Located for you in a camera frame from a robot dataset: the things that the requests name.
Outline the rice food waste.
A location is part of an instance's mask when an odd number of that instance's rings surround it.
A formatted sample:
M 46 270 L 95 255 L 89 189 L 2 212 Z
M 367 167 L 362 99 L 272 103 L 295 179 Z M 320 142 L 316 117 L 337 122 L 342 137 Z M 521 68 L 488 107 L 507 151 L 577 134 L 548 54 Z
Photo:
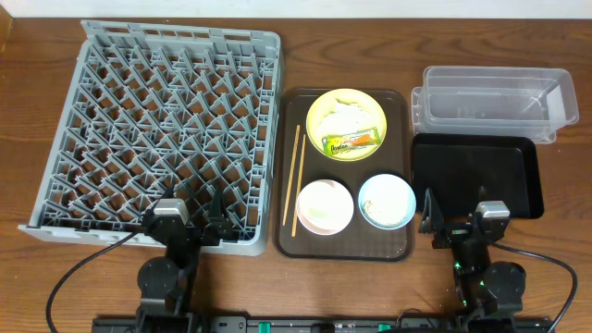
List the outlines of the rice food waste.
M 381 228 L 397 228 L 406 217 L 406 205 L 403 202 L 386 199 L 366 200 L 363 210 L 369 220 Z

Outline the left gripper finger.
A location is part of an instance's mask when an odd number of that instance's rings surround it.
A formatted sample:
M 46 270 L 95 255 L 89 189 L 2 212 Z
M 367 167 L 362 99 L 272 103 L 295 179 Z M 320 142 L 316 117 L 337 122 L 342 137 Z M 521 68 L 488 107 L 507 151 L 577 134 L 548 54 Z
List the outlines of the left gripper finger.
M 208 224 L 221 224 L 227 220 L 227 213 L 223 199 L 223 190 L 217 188 L 207 213 Z
M 170 187 L 168 187 L 165 190 L 165 192 L 160 196 L 160 198 L 156 200 L 156 202 L 152 206 L 152 212 L 156 213 L 157 211 L 167 210 L 169 208 L 170 202 L 173 198 L 174 198 L 174 186 L 171 185 Z

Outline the pink white bowl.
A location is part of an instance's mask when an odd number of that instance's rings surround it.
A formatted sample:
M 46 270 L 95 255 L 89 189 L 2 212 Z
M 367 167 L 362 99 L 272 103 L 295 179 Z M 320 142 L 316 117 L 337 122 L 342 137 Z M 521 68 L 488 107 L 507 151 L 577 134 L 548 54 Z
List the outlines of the pink white bowl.
M 340 233 L 351 223 L 353 213 L 352 195 L 344 185 L 332 179 L 307 184 L 296 200 L 299 222 L 319 236 Z

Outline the green snack wrapper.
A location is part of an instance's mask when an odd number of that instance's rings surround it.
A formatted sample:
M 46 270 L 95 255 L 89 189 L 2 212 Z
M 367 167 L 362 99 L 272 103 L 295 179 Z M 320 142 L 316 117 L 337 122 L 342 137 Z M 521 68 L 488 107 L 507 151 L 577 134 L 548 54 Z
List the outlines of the green snack wrapper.
M 327 156 L 345 154 L 367 146 L 381 143 L 377 128 L 364 129 L 349 134 L 331 135 L 322 139 L 324 153 Z

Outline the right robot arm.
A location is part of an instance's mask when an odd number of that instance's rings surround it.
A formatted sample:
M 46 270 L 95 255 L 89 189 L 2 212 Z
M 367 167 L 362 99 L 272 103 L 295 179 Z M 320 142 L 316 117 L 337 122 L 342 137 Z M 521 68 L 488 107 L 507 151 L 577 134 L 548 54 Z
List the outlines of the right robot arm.
M 451 319 L 458 332 L 515 332 L 513 315 L 523 310 L 526 273 L 513 262 L 492 262 L 488 248 L 503 238 L 510 211 L 502 201 L 481 202 L 464 222 L 447 222 L 436 196 L 425 191 L 418 231 L 432 234 L 434 249 L 450 249 L 462 310 Z

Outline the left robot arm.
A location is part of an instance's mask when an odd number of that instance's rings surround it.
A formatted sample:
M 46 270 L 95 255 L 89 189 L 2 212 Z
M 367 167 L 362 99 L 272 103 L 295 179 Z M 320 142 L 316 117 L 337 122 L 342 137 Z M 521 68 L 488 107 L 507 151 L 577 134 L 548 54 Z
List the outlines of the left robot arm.
M 166 252 L 144 263 L 138 273 L 141 291 L 133 332 L 208 332 L 209 320 L 191 308 L 193 284 L 203 247 L 217 246 L 233 235 L 223 191 L 216 189 L 203 228 L 193 227 L 185 202 L 168 189 L 142 215 L 146 236 Z

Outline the white napkin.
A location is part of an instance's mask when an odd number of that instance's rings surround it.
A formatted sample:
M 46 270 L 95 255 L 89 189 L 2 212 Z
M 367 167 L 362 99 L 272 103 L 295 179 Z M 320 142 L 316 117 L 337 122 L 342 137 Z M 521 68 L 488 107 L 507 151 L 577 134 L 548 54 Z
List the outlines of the white napkin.
M 318 124 L 316 133 L 321 137 L 357 132 L 372 125 L 372 115 L 356 103 L 336 99 L 333 109 Z

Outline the light blue bowl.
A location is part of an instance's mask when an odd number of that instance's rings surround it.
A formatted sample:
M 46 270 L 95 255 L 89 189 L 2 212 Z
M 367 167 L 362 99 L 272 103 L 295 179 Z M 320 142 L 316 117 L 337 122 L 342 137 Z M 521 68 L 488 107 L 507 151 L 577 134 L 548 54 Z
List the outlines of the light blue bowl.
M 406 180 L 392 174 L 379 174 L 362 185 L 358 207 L 364 219 L 375 228 L 395 230 L 413 220 L 416 199 Z

